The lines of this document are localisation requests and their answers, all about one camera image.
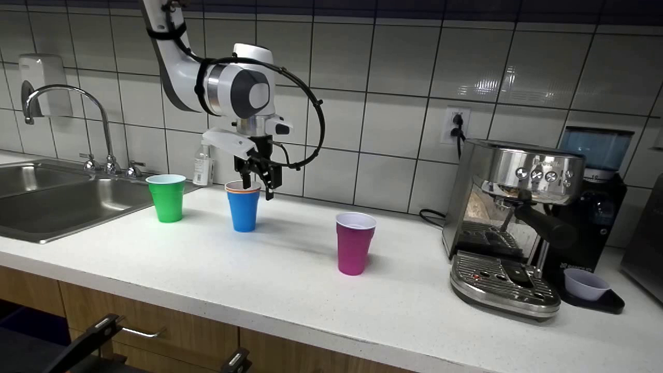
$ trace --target cabinet handle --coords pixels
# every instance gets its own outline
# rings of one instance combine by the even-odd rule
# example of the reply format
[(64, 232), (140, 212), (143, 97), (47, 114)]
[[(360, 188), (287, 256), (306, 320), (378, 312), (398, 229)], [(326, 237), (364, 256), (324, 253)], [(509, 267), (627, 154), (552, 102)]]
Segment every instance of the cabinet handle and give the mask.
[(156, 337), (158, 337), (158, 336), (159, 336), (161, 333), (163, 333), (165, 330), (166, 330), (166, 327), (162, 327), (161, 329), (159, 329), (158, 332), (156, 332), (156, 333), (154, 333), (154, 334), (147, 334), (147, 333), (143, 333), (143, 332), (135, 331), (135, 330), (133, 330), (133, 329), (129, 329), (129, 328), (126, 328), (126, 327), (122, 327), (122, 331), (123, 331), (123, 332), (127, 332), (127, 333), (129, 333), (129, 334), (137, 335), (137, 336), (140, 336), (140, 337), (143, 337), (143, 338), (148, 338), (148, 339), (152, 339), (152, 338), (156, 338)]

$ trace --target drawer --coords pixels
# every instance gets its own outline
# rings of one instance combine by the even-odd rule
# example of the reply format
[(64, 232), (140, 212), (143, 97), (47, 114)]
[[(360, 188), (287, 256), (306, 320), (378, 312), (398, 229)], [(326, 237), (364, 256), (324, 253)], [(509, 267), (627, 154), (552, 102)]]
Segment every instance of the drawer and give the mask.
[[(72, 340), (83, 334), (83, 332), (69, 329), (69, 334)], [(146, 370), (152, 373), (218, 373), (213, 370), (202, 368), (169, 358), (161, 356), (153, 352), (141, 350), (136, 347), (127, 346), (120, 342), (113, 341), (113, 352), (127, 357), (127, 365), (135, 368)]]
[(0, 299), (64, 317), (56, 280), (0, 267), (0, 284)]
[(412, 373), (249, 329), (240, 328), (239, 338), (253, 362), (250, 373)]
[(69, 327), (79, 331), (108, 313), (124, 315), (122, 326), (144, 333), (165, 327), (156, 338), (120, 332), (113, 340), (212, 370), (218, 370), (238, 345), (239, 329), (233, 325), (69, 283), (61, 282), (60, 288)]

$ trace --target white countertop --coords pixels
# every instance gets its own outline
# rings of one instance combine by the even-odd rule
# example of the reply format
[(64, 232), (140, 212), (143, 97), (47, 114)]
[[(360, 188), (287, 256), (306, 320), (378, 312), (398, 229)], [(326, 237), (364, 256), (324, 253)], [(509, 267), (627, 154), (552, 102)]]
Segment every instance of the white countertop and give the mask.
[[(22, 157), (7, 154), (0, 163)], [(441, 232), (414, 216), (356, 208), (378, 222), (371, 263), (340, 273), (334, 216), (347, 209), (277, 195), (260, 201), (255, 232), (237, 233), (223, 189), (203, 188), (174, 224), (151, 207), (44, 245), (0, 237), (0, 265), (420, 372), (663, 366), (663, 307), (616, 270), (619, 250), (597, 273), (625, 300), (622, 315), (563, 303), (537, 323), (459, 299)]]

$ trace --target green cup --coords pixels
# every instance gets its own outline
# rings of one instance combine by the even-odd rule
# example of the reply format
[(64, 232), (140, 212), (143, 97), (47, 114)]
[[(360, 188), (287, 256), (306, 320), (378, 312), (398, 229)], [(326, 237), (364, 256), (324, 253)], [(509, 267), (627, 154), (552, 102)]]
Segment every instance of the green cup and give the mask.
[(145, 179), (148, 182), (156, 217), (162, 223), (174, 223), (182, 219), (182, 198), (184, 181), (182, 175), (155, 175)]

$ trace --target stainless steel sink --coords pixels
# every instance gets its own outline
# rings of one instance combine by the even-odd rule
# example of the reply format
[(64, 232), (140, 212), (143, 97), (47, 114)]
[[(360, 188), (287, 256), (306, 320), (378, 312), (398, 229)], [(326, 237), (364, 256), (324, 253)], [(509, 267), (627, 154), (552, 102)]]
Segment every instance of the stainless steel sink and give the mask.
[[(3, 176), (5, 169), (20, 171), (13, 171), (14, 174), (7, 171), (12, 178), (36, 171), (33, 174), (39, 176), (33, 180), (40, 177), (42, 183), (34, 185), (49, 187), (0, 198), (0, 236), (43, 244), (152, 205), (145, 181), (91, 176), (67, 171), (66, 167), (54, 171), (48, 165), (23, 171), (26, 167), (29, 168), (15, 165), (0, 169), (0, 190), (5, 190), (5, 184), (18, 184), (15, 179)], [(60, 181), (59, 186), (48, 184), (56, 180)], [(193, 184), (186, 183), (184, 192), (195, 189)]]
[(0, 166), (0, 196), (29, 192), (31, 190), (57, 187), (93, 177), (62, 165), (61, 162), (44, 164), (24, 162)]

